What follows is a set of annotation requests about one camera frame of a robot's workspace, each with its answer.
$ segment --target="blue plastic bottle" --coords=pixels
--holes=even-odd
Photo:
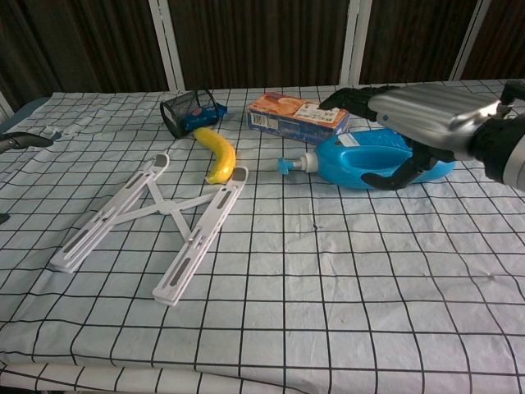
[[[403,137],[390,129],[356,131],[335,135],[321,142],[315,152],[307,152],[296,160],[279,159],[279,172],[289,170],[316,172],[325,180],[354,189],[372,189],[361,180],[366,172],[390,176],[412,151]],[[455,163],[438,162],[415,182],[432,181],[447,175]]]

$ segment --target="blue nozzle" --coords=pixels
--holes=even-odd
[[[291,160],[286,160],[285,158],[279,159],[279,173],[281,175],[287,175],[289,173],[288,170],[291,170],[294,168],[294,162]]]

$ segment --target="cardboard box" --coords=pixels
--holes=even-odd
[[[345,133],[349,114],[334,108],[318,109],[311,100],[265,93],[248,106],[248,126],[286,138],[320,144],[323,140]]]

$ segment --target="black mesh pencil holder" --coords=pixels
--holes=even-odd
[[[208,124],[217,122],[220,118],[219,108],[209,90],[194,90],[179,95],[171,100],[161,102],[161,114],[167,129],[177,138],[188,135],[193,129],[188,130],[185,123],[187,116],[195,114],[201,108],[214,108],[217,116]]]

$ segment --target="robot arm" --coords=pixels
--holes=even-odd
[[[363,174],[363,181],[377,189],[401,189],[438,160],[478,159],[494,181],[525,190],[525,117],[504,118],[515,99],[525,99],[525,85],[517,81],[507,82],[500,99],[420,84],[344,88],[319,108],[343,108],[406,139],[413,155],[391,176]]]

